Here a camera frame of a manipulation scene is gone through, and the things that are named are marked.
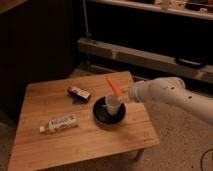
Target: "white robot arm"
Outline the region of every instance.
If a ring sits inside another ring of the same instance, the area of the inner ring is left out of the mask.
[[[186,90],[178,77],[139,81],[128,93],[135,102],[155,100],[174,105],[213,125],[213,99]]]

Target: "floor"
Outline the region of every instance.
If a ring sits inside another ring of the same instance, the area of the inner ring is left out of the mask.
[[[91,75],[76,68],[70,77]],[[160,144],[144,150],[139,161],[136,152],[118,154],[47,169],[48,171],[200,171],[202,154],[213,148],[213,126],[186,111],[159,102],[145,106],[160,139]],[[15,137],[15,128],[0,113],[0,171],[6,171]],[[213,153],[203,158],[204,171],[213,171]]]

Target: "toy carrot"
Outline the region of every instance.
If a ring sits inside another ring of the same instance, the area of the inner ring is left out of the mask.
[[[114,82],[114,80],[112,80],[112,78],[110,78],[109,76],[106,76],[106,80],[107,80],[108,84],[110,85],[110,87],[112,88],[115,95],[117,97],[121,97],[123,95],[123,92],[120,89],[120,87]]]

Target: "tabletop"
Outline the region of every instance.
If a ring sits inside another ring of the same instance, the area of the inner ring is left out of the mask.
[[[112,92],[105,76],[122,89],[133,84],[128,71],[29,84],[26,89],[8,170],[39,170],[144,149],[159,139],[143,103],[125,104],[126,115],[102,126],[93,115],[95,102]],[[73,104],[67,89],[77,86],[91,93],[87,104]],[[74,113],[78,126],[54,134],[39,127],[56,117]]]

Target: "black plate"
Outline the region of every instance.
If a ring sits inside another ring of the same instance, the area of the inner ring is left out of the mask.
[[[116,115],[110,115],[107,112],[106,104],[105,104],[105,97],[100,98],[93,107],[93,113],[95,118],[102,123],[105,124],[115,124],[120,122],[126,113],[126,108],[124,104],[121,104],[118,113]]]

